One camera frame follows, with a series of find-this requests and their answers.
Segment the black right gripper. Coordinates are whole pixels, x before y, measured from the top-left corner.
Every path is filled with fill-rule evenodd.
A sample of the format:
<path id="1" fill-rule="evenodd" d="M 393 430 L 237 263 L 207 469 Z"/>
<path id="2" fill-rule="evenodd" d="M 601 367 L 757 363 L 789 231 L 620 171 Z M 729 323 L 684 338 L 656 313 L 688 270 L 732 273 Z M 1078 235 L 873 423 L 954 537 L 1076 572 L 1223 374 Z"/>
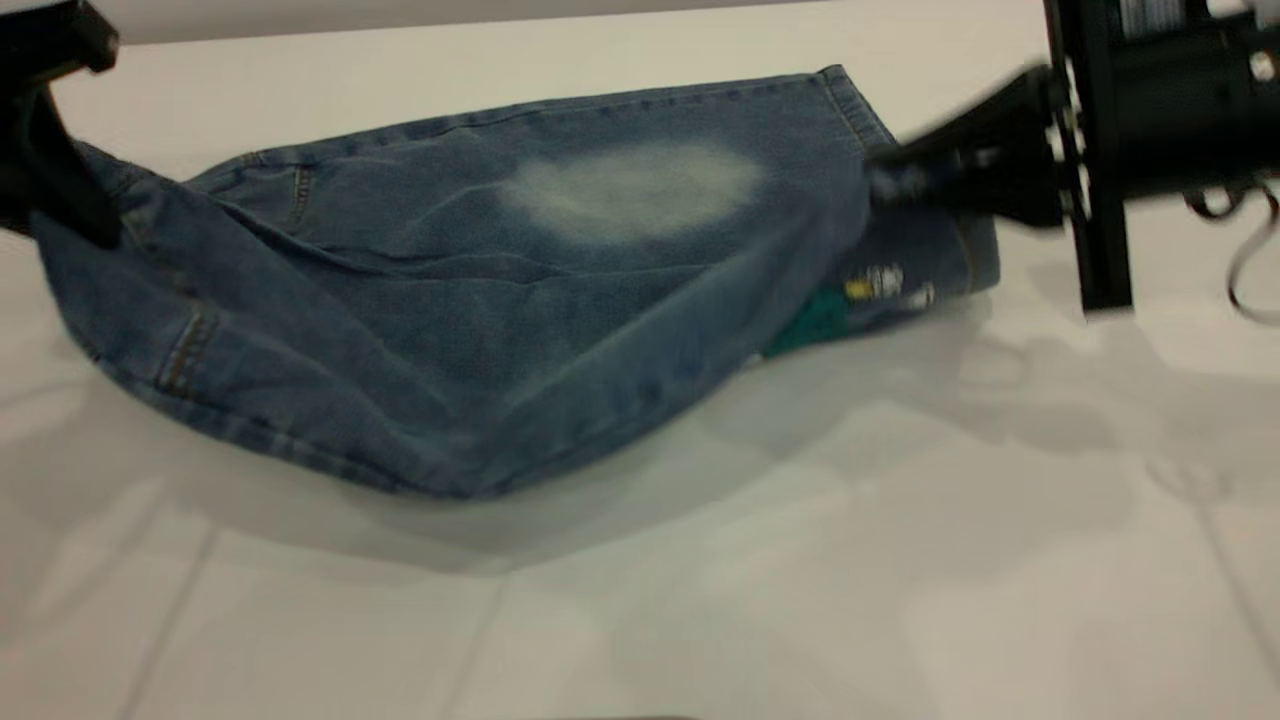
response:
<path id="1" fill-rule="evenodd" d="M 1044 14 L 1053 68 L 1028 67 L 924 135 L 870 150 L 870 200 L 1060 227 L 1055 122 L 1082 307 L 1126 311 L 1126 202 L 1181 195 L 1208 218 L 1204 191 L 1238 205 L 1277 174 L 1277 9 L 1047 1 Z M 1024 176 L 1023 163 L 1050 173 Z"/>

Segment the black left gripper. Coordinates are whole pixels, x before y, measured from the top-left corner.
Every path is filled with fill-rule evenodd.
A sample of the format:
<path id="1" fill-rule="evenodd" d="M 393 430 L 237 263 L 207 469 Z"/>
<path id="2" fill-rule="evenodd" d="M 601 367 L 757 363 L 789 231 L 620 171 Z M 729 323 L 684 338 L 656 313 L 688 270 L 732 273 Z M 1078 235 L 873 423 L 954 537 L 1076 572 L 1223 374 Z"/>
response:
<path id="1" fill-rule="evenodd" d="M 120 243 L 110 193 L 73 146 L 46 83 L 111 70 L 120 35 L 90 1 L 59 1 L 1 17 L 1 224 L 31 234 L 44 214 L 101 249 Z"/>

